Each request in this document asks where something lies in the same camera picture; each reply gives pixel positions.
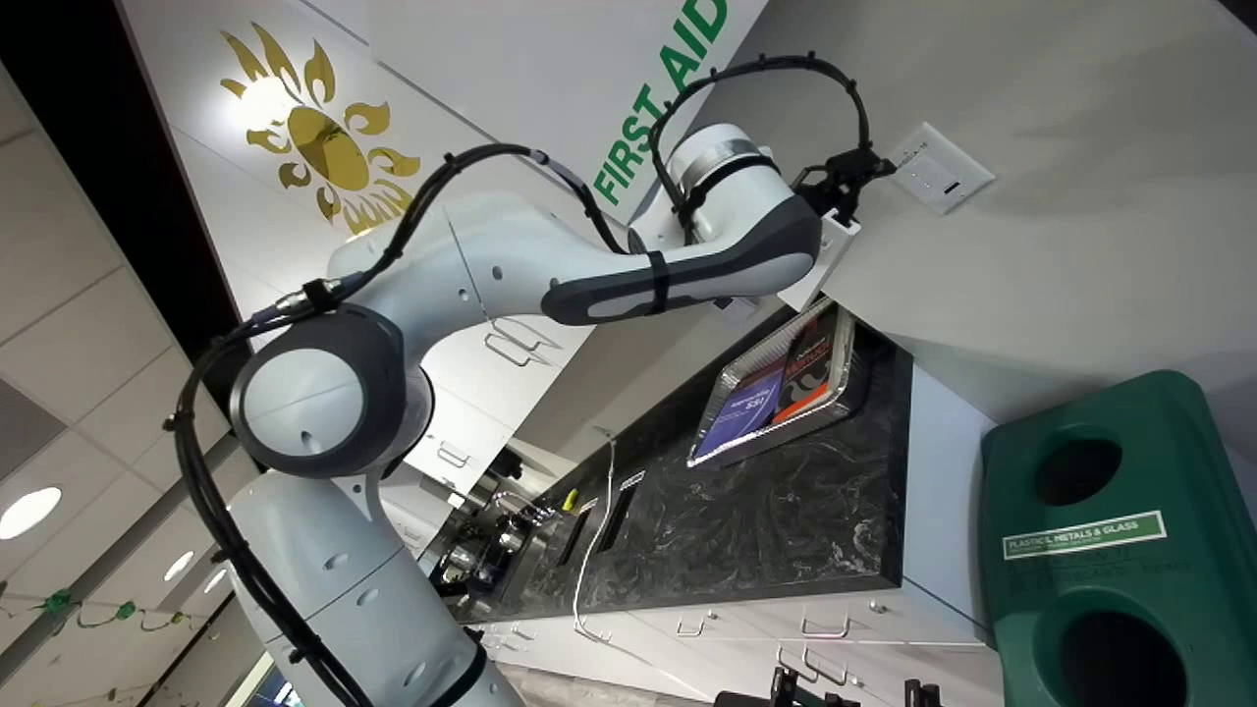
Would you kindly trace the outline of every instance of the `ceiling light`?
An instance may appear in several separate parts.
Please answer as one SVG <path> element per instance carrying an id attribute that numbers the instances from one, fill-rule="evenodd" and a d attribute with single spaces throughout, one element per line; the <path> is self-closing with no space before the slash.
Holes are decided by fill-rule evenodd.
<path id="1" fill-rule="evenodd" d="M 201 589 L 201 594 L 211 594 L 225 576 L 228 576 L 228 564 L 225 564 L 225 570 L 215 570 L 215 572 L 205 583 L 205 589 Z"/>
<path id="2" fill-rule="evenodd" d="M 192 550 L 184 550 L 176 562 L 164 564 L 164 583 L 180 576 L 192 562 Z"/>
<path id="3" fill-rule="evenodd" d="M 31 525 L 41 525 L 54 502 L 62 502 L 61 486 L 35 486 L 29 496 L 19 496 L 11 508 L 5 508 L 0 513 L 0 543 L 29 533 Z"/>

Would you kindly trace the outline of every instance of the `wall outlet cover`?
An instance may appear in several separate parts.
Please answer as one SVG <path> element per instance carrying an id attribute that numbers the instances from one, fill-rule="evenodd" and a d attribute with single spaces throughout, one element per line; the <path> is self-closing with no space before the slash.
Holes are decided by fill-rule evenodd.
<path id="1" fill-rule="evenodd" d="M 909 143 L 892 151 L 898 185 L 913 191 L 924 207 L 949 215 L 983 191 L 996 174 L 960 151 L 949 134 L 924 121 Z"/>

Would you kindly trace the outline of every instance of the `white robotic arm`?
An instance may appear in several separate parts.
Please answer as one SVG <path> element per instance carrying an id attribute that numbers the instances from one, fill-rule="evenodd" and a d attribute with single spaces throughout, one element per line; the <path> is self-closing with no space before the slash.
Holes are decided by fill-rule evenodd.
<path id="1" fill-rule="evenodd" d="M 675 250 L 599 250 L 515 198 L 450 200 L 401 263 L 321 320 L 264 347 L 236 380 L 231 424 L 270 469 L 231 498 L 251 553 L 372 704 L 519 704 L 404 553 L 376 477 L 427 428 L 435 395 L 416 365 L 442 339 L 498 316 L 612 323 L 735 296 L 776 296 L 812 268 L 823 221 L 735 127 L 674 156 L 702 191 Z M 670 242 L 675 221 L 637 230 Z M 331 274 L 372 263 L 376 241 Z M 306 704 L 337 704 L 290 659 L 286 635 L 242 594 L 276 664 Z"/>

